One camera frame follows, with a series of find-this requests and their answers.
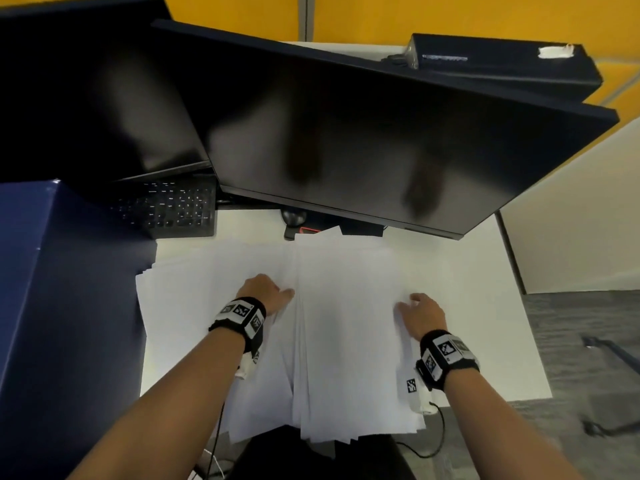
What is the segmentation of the black keyboard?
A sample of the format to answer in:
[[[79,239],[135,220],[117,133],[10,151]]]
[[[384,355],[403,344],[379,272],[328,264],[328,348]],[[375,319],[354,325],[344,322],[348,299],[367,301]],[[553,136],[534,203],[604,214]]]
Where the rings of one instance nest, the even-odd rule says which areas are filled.
[[[212,237],[216,231],[217,179],[191,174],[121,182],[108,188],[105,206],[153,239]]]

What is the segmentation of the black mini desktop computer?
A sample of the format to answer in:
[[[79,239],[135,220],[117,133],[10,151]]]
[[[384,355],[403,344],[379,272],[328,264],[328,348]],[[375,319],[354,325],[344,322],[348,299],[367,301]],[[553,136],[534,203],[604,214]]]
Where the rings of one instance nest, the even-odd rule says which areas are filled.
[[[584,102],[604,79],[582,45],[571,59],[538,58],[539,47],[565,44],[414,33],[403,55],[415,70]]]

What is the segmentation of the person's right hand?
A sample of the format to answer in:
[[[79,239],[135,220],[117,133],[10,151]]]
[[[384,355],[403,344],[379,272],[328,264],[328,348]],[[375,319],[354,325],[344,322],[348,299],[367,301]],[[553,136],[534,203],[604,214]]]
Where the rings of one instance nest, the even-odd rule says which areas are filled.
[[[417,305],[417,337],[420,340],[426,334],[436,331],[447,331],[445,313],[439,304],[425,293],[412,293],[408,303],[414,302]]]

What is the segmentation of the person's left forearm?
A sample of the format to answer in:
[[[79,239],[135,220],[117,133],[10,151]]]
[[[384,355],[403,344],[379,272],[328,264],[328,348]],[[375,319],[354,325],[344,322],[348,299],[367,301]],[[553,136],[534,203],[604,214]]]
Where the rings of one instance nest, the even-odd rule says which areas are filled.
[[[67,480],[187,480],[220,418],[244,338],[210,332],[119,418]]]

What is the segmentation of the person's right forearm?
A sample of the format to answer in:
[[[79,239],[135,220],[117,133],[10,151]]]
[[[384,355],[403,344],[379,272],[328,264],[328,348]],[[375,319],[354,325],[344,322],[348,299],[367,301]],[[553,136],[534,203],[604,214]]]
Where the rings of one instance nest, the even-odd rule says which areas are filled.
[[[475,369],[451,371],[444,393],[481,480],[584,480]]]

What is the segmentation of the black office chair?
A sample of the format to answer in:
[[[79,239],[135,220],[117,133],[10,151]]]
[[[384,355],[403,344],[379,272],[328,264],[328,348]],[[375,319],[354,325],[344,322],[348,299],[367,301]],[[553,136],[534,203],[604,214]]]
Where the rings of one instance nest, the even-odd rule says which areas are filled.
[[[226,480],[417,480],[390,435],[334,442],[324,456],[283,426],[250,439]]]

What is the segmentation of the dark blue cardboard box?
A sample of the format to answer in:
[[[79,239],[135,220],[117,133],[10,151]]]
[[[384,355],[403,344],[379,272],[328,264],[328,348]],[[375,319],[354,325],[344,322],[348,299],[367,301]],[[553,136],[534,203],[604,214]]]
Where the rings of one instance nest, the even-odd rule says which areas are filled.
[[[0,480],[65,480],[139,398],[156,249],[58,180],[0,184]]]

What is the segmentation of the large black computer monitor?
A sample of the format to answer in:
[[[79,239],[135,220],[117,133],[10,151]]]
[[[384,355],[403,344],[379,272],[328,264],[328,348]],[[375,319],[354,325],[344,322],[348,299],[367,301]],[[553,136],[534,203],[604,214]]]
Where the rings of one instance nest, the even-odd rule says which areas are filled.
[[[228,193],[460,239],[618,124],[615,110],[155,20]]]

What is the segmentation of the person's left hand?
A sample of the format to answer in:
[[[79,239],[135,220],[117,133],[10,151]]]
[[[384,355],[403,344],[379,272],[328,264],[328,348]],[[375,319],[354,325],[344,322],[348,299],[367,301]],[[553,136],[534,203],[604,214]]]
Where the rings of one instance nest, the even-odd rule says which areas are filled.
[[[268,275],[258,274],[244,282],[238,290],[236,298],[255,298],[265,307],[265,316],[271,316],[281,311],[273,310],[273,295],[276,290],[284,289],[279,288]]]

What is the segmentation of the pile of white paper sheets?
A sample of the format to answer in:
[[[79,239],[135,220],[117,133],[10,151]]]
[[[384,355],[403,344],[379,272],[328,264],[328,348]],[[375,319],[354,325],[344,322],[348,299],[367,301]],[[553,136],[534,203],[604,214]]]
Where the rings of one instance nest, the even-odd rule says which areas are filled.
[[[246,279],[269,276],[293,300],[248,327],[264,333],[244,356],[221,416],[221,431],[241,442],[281,426],[302,439],[348,442],[414,434],[436,414],[415,371],[419,345],[394,313],[404,295],[393,249],[381,238],[336,229],[292,242],[214,240],[160,261],[136,277],[155,361],[155,382],[233,306]]]

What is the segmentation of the black side computer monitor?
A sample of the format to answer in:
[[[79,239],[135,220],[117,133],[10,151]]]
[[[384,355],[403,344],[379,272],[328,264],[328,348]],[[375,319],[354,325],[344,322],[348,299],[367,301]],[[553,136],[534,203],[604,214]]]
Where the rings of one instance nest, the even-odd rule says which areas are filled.
[[[211,167],[160,62],[164,0],[0,7],[0,182],[144,180]]]

